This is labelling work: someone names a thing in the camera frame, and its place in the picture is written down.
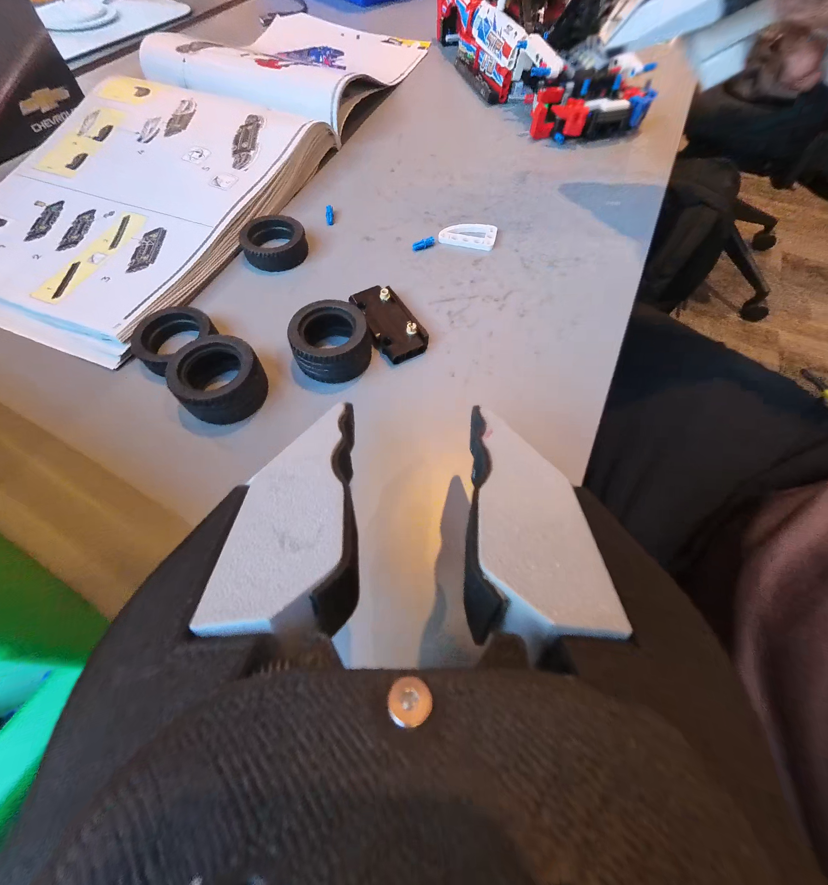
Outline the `red white toy car model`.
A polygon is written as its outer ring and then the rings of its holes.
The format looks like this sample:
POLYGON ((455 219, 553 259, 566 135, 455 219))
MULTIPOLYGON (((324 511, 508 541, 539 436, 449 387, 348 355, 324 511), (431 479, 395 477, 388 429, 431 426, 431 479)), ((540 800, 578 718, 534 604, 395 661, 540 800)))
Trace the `red white toy car model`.
POLYGON ((487 105, 530 108, 530 138, 563 144, 637 131, 657 93, 655 64, 602 36, 623 4, 438 1, 436 39, 487 105))

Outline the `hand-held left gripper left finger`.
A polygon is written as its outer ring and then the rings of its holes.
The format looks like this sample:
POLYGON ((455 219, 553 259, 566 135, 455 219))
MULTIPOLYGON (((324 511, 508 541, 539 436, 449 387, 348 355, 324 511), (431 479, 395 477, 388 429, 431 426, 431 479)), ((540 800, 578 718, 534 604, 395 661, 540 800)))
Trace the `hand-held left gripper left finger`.
POLYGON ((359 600, 352 404, 336 404, 245 486, 190 622, 197 636, 335 636, 359 600))

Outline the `black brick plate assembly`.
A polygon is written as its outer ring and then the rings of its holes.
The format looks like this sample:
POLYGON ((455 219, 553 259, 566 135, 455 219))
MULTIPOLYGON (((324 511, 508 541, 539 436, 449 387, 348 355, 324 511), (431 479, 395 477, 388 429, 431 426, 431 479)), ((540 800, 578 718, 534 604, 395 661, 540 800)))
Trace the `black brick plate assembly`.
POLYGON ((398 366, 423 355, 429 334, 392 287, 375 285, 349 297, 364 315, 374 347, 398 366))

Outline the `white curved frame brick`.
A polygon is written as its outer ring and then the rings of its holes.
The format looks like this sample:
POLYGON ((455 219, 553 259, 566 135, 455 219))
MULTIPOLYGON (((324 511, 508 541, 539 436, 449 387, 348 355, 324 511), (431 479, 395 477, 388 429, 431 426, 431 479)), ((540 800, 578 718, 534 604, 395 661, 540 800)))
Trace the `white curved frame brick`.
POLYGON ((497 242, 498 228, 482 223, 461 223, 444 227, 437 236, 441 245, 489 252, 497 242))

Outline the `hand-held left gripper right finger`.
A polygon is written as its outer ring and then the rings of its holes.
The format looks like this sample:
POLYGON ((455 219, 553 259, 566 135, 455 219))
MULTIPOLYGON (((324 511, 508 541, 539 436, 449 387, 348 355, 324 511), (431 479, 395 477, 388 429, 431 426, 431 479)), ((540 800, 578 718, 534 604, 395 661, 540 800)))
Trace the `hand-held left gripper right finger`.
POLYGON ((574 486, 494 413, 471 414, 464 613, 473 642, 628 641, 633 628, 574 486))

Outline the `person's brown shirt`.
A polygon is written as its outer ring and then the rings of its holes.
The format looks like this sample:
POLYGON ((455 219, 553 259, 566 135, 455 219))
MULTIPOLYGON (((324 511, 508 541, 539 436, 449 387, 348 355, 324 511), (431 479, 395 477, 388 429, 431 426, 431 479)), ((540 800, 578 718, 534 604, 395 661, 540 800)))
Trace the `person's brown shirt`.
POLYGON ((828 878, 828 481, 770 496, 742 553, 733 659, 828 878))

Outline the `open instruction booklet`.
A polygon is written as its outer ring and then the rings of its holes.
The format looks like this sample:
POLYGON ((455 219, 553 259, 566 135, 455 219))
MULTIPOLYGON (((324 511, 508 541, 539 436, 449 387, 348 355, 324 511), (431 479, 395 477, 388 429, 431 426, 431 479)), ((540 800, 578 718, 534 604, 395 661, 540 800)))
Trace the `open instruction booklet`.
POLYGON ((148 35, 142 77, 101 81, 0 182, 0 329, 118 368, 143 317, 189 303, 430 45, 306 12, 242 47, 148 35))

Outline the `green plastic bin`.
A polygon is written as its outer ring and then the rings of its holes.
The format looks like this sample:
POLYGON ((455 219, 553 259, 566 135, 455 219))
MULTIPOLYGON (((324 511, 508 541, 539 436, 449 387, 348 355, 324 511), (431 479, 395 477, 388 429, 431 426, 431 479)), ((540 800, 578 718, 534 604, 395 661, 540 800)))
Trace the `green plastic bin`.
POLYGON ((0 535, 0 830, 109 621, 0 535))

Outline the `black backpack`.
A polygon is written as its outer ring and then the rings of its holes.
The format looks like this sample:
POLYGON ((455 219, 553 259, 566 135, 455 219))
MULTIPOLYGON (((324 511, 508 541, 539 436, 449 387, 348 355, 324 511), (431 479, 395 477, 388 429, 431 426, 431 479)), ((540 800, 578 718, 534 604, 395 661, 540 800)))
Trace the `black backpack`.
POLYGON ((677 159, 663 195, 636 301, 663 313, 706 281, 733 225, 740 171, 727 159, 677 159))

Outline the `grey desk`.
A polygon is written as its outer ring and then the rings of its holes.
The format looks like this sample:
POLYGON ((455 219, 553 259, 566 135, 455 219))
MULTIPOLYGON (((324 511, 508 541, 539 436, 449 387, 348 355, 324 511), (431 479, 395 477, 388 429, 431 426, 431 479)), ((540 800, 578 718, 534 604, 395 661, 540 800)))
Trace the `grey desk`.
POLYGON ((308 260, 270 275, 236 258, 196 301, 264 363, 270 393, 249 421, 204 425, 137 364, 110 372, 1 329, 0 403, 191 524, 338 400, 355 409, 362 521, 383 492, 412 513, 468 480, 474 404, 579 482, 695 86, 678 41, 640 55, 659 93, 640 132, 560 147, 529 139, 521 106, 484 105, 433 46, 288 205, 308 260), (494 249, 437 242, 461 223, 496 226, 494 249), (346 386, 301 376, 292 314, 378 282, 424 322, 426 354, 376 356, 346 386))

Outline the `white stand base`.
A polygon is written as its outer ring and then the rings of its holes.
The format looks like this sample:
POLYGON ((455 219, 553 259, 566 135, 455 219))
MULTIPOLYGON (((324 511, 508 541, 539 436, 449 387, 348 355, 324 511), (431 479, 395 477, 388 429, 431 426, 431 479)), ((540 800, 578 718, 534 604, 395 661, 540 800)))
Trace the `white stand base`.
POLYGON ((192 13, 189 5, 176 1, 53 1, 33 8, 67 63, 192 13))

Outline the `person's black pants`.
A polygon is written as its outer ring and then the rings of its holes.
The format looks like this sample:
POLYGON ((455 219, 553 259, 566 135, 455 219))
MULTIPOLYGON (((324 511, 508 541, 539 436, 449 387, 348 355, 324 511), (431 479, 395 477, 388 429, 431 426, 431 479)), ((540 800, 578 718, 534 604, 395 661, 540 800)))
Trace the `person's black pants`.
POLYGON ((630 316, 584 487, 676 581, 775 493, 828 481, 828 408, 646 304, 630 316))

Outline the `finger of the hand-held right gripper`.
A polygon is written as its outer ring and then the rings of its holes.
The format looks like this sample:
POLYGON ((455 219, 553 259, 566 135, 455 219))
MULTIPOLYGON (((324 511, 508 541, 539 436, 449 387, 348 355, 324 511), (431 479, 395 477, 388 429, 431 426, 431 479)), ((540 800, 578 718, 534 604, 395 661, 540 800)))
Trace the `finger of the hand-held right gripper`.
POLYGON ((776 7, 700 7, 699 26, 684 36, 686 59, 701 89, 742 72, 763 29, 778 19, 776 7))
POLYGON ((714 25, 724 1, 620 1, 604 22, 606 50, 643 50, 714 25))

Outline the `black toy tyre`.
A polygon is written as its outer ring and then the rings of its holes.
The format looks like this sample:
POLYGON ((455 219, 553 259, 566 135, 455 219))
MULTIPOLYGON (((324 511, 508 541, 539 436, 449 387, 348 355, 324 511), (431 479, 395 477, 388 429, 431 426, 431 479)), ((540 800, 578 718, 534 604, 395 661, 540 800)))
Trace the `black toy tyre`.
POLYGON ((173 353, 165 382, 192 416, 211 425, 249 418, 268 395, 267 374, 253 348, 235 336, 212 335, 173 353))
POLYGON ((217 327, 205 312, 190 306, 168 307, 149 315, 136 326, 130 352, 154 376, 165 378, 178 349, 217 333, 217 327))
POLYGON ((240 232, 240 245, 248 263, 266 272, 291 270, 309 254, 303 225, 281 214, 252 220, 240 232))
POLYGON ((287 338, 298 368, 316 382, 353 381, 371 362, 367 321, 348 302, 322 300, 303 306, 291 317, 287 338))

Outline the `toy car picture box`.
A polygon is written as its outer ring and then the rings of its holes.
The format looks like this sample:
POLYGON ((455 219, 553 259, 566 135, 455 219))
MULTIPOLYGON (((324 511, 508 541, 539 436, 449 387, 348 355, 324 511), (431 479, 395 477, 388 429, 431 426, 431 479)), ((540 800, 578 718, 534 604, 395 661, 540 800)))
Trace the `toy car picture box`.
POLYGON ((0 1, 0 165, 37 148, 83 101, 28 1, 0 1))

